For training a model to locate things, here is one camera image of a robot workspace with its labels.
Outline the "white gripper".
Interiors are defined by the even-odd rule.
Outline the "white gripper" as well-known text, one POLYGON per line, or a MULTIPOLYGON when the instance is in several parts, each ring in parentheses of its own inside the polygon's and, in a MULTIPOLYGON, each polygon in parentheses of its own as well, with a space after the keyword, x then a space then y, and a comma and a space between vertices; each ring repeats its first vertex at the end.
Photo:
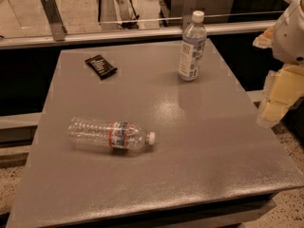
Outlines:
POLYGON ((276 24, 255 38, 253 46, 271 48, 277 60, 287 63, 278 72, 269 71, 258 108, 256 123, 273 127, 304 94, 303 0, 293 0, 276 24))

